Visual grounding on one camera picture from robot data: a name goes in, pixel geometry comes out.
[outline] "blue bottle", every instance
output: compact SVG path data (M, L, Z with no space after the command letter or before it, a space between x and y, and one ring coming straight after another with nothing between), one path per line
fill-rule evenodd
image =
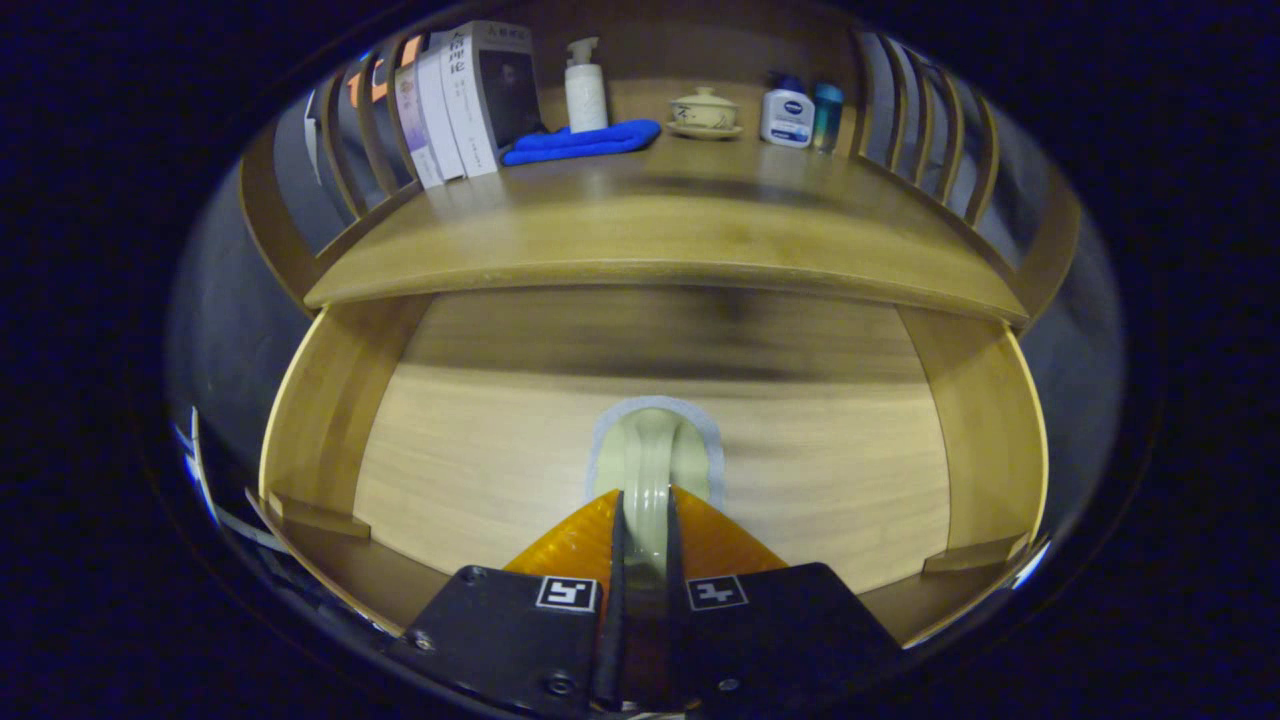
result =
M819 82L813 88L813 146L818 152L831 152L840 137L840 113L845 109L845 94L833 85Z

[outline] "bottle cap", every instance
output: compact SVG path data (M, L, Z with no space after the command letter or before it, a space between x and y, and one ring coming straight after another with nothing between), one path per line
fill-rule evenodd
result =
M568 60L568 67L573 65L586 65L591 61L591 49L600 42L598 36L584 37L582 40L575 40L570 42L564 49L573 54L573 58Z
M804 83L796 76L778 76L778 90L790 90L804 95Z
M826 82L819 82L813 87L813 96L819 100L827 100L831 102L844 102L845 94L840 91L835 85L827 85Z

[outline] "wooden shelf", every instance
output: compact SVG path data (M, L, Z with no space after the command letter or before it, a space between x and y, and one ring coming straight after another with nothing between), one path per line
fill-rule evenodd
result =
M982 240L865 160L663 135L641 152L503 169L370 223L311 307L457 290L701 284L1028 314Z

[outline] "black background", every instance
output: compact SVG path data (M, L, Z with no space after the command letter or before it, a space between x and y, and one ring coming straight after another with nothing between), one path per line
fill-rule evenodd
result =
M384 10L426 9L5 10L5 275L20 282L0 314L14 363L3 687L20 715L442 716L233 600L151 489L178 482L177 459L148 466L137 439L161 424L164 297L224 169L212 159L262 120L270 104L255 102L308 79L273 86L289 68ZM1149 473L1094 562L1033 621L874 716L1276 716L1274 5L854 9L946 60L1062 161L1121 265L1143 265L1164 299L1169 380Z

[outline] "screw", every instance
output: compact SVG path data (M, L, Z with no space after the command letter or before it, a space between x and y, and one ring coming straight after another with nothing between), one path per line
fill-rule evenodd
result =
M561 676L552 678L547 680L547 692L558 696L567 696L573 692L573 680Z
M422 630L413 630L413 644L424 652L435 650L435 646L431 644L431 638L429 638Z

